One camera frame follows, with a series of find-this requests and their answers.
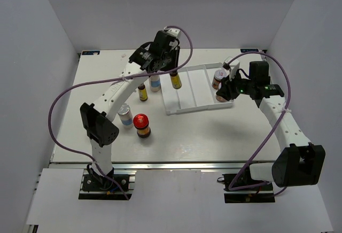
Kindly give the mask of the white-lid chili sauce jar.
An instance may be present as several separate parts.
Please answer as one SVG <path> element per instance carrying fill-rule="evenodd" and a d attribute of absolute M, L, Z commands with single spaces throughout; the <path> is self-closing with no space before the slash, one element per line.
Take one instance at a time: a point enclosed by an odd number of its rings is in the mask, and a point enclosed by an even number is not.
<path fill-rule="evenodd" d="M 221 80 L 225 78 L 226 76 L 227 76 L 227 73 L 224 69 L 217 69 L 213 76 L 212 87 L 214 89 L 218 89 L 219 84 L 221 83 Z"/>

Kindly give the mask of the small yellow-label bottle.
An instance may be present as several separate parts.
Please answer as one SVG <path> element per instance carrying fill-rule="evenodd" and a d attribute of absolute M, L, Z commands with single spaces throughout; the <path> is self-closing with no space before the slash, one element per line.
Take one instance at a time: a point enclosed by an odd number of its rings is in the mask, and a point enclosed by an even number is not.
<path fill-rule="evenodd" d="M 170 80 L 174 89 L 180 89 L 182 87 L 182 82 L 178 72 L 171 72 Z"/>
<path fill-rule="evenodd" d="M 145 84 L 142 83 L 138 86 L 138 95 L 139 95 L 140 101 L 142 101 L 142 102 L 147 101 L 148 95 L 147 95 L 147 90 L 146 90 Z"/>

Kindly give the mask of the red-lid chili sauce jar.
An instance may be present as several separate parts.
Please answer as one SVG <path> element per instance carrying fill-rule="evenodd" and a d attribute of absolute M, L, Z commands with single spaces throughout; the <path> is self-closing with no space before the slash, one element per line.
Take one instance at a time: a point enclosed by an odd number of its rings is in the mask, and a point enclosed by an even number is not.
<path fill-rule="evenodd" d="M 140 138 L 147 138 L 151 134 L 151 129 L 149 126 L 149 119 L 145 114 L 137 114 L 133 118 L 134 127 L 137 130 L 137 135 Z"/>

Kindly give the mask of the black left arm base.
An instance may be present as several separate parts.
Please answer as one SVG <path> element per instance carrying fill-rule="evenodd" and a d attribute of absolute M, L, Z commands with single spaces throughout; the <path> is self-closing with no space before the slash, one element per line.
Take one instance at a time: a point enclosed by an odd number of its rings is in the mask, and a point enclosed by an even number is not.
<path fill-rule="evenodd" d="M 111 170 L 108 177 L 114 179 L 116 183 L 108 180 L 102 175 L 98 175 L 88 164 L 83 172 L 79 200 L 129 200 L 134 187 L 134 176 L 129 174 L 115 174 Z"/>

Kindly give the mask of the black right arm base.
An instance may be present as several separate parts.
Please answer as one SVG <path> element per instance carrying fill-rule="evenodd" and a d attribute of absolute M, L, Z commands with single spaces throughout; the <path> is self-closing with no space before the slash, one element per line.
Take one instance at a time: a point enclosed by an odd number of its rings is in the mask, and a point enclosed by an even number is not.
<path fill-rule="evenodd" d="M 233 181 L 236 174 L 222 174 L 216 182 L 223 185 L 224 202 L 226 204 L 257 204 L 274 203 L 275 197 L 271 183 L 253 188 L 245 188 L 245 185 L 261 184 L 262 181 L 251 179 L 249 173 L 240 176 L 232 186 L 233 188 L 244 187 L 239 190 L 229 190 L 229 184 Z"/>

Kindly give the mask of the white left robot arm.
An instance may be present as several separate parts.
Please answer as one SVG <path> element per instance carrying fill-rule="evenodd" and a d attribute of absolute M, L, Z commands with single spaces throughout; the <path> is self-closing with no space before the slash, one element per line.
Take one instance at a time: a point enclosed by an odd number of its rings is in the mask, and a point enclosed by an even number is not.
<path fill-rule="evenodd" d="M 95 162 L 91 172 L 96 174 L 95 184 L 102 190 L 112 186 L 113 171 L 111 144 L 119 129 L 112 123 L 119 109 L 148 74 L 168 71 L 178 66 L 180 30 L 168 28 L 157 32 L 152 42 L 141 45 L 129 57 L 120 75 L 120 82 L 112 84 L 97 100 L 80 107 L 83 127 L 92 146 Z"/>

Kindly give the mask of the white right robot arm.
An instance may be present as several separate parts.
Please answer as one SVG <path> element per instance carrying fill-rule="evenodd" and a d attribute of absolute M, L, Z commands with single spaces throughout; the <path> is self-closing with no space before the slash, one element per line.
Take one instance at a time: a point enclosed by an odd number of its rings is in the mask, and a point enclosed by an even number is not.
<path fill-rule="evenodd" d="M 268 63 L 253 61 L 248 73 L 240 68 L 239 62 L 224 65 L 224 68 L 229 74 L 221 80 L 217 96 L 234 100 L 240 95 L 248 95 L 267 118 L 272 127 L 270 136 L 276 136 L 282 149 L 274 162 L 247 162 L 228 189 L 252 190 L 271 182 L 280 188 L 316 185 L 325 150 L 323 146 L 313 144 L 296 123 L 283 90 L 270 82 Z"/>

